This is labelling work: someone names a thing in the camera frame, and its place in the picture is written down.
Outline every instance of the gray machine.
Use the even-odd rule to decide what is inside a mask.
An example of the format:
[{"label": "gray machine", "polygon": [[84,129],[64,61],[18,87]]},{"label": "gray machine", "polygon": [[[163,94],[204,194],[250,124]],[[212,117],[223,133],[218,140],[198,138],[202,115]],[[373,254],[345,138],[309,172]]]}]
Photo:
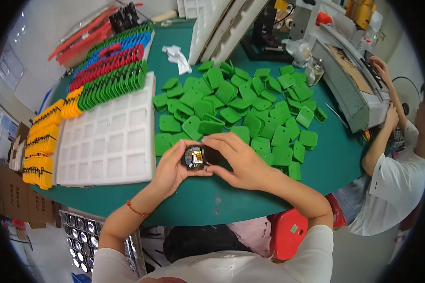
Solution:
[{"label": "gray machine", "polygon": [[[340,110],[343,112],[352,133],[377,126],[385,121],[390,97],[387,87],[382,81],[377,82],[365,64],[362,55],[357,52],[340,33],[330,26],[321,24],[312,36],[316,41],[312,48],[312,56],[323,59],[324,80],[328,84]],[[345,71],[330,46],[342,49],[348,62],[355,65],[369,86],[369,92],[361,91],[349,72]]]}]

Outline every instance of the red plastic stool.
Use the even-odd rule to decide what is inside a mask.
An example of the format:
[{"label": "red plastic stool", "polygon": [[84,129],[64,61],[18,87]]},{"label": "red plastic stool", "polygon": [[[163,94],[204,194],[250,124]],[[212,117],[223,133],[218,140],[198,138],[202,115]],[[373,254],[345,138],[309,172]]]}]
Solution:
[{"label": "red plastic stool", "polygon": [[24,230],[24,222],[22,220],[17,220],[13,218],[13,226],[16,227],[18,230]]},{"label": "red plastic stool", "polygon": [[345,217],[343,216],[342,209],[339,207],[339,204],[335,197],[332,194],[326,195],[325,198],[329,201],[330,206],[332,207],[332,213],[334,213],[334,229],[341,228],[346,226]]},{"label": "red plastic stool", "polygon": [[268,216],[271,221],[270,249],[273,257],[292,258],[307,233],[308,221],[294,208]]}]

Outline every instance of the person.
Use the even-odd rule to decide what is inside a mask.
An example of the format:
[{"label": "person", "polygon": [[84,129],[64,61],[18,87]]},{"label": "person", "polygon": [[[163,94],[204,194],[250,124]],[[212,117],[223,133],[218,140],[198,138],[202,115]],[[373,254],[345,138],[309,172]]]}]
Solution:
[{"label": "person", "polygon": [[[425,188],[425,97],[414,126],[405,116],[387,65],[376,56],[370,62],[389,90],[386,121],[362,159],[366,174],[332,193],[350,232],[362,236],[400,223],[419,204]],[[386,145],[397,126],[404,133],[405,149],[395,158],[387,157]]]},{"label": "person", "polygon": [[332,275],[333,215],[329,202],[317,191],[284,175],[266,163],[234,133],[216,133],[202,143],[218,150],[233,172],[215,165],[200,171],[188,171],[181,157],[195,141],[181,140],[161,158],[156,174],[128,204],[106,219],[96,252],[93,283],[136,282],[124,256],[125,239],[139,227],[164,199],[170,197],[189,176],[223,178],[231,186],[261,190],[288,201],[308,219],[306,237],[296,255],[276,264],[248,251],[218,251],[181,258],[170,266],[145,275],[139,283],[243,283],[310,282],[328,283]]}]

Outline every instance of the hand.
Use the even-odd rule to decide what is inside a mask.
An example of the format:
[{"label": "hand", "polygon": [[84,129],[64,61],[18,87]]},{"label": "hand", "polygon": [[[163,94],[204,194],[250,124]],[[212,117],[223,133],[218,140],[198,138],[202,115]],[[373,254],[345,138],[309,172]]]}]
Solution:
[{"label": "hand", "polygon": [[178,186],[189,176],[212,176],[212,172],[203,170],[187,170],[181,164],[181,157],[184,155],[187,146],[200,144],[193,140],[182,139],[172,148],[167,150],[162,156],[156,169],[156,174],[151,181],[154,190],[159,190],[164,199],[173,195]]},{"label": "hand", "polygon": [[230,172],[223,167],[210,165],[207,171],[214,172],[233,187],[265,190],[271,175],[278,171],[269,167],[235,133],[215,133],[204,137],[202,142],[218,150],[233,168],[233,172]]},{"label": "hand", "polygon": [[373,67],[376,69],[378,74],[381,76],[382,80],[388,84],[391,82],[390,75],[389,75],[389,69],[387,68],[386,63],[379,59],[376,56],[371,56],[369,58],[370,63],[373,65]]},{"label": "hand", "polygon": [[392,131],[394,131],[399,121],[400,119],[398,118],[397,108],[395,108],[391,102],[389,103],[389,110],[387,110],[384,126],[389,127]]}]

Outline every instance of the red string bracelet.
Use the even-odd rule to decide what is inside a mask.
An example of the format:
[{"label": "red string bracelet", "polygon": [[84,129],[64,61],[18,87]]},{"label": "red string bracelet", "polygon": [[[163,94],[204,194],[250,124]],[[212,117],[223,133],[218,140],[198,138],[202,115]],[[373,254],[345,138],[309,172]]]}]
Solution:
[{"label": "red string bracelet", "polygon": [[149,213],[140,213],[138,211],[136,211],[134,208],[132,208],[130,206],[130,200],[126,202],[127,206],[129,206],[130,210],[132,210],[133,212],[135,212],[136,214],[140,215],[141,218],[145,218],[151,215],[152,212]]}]

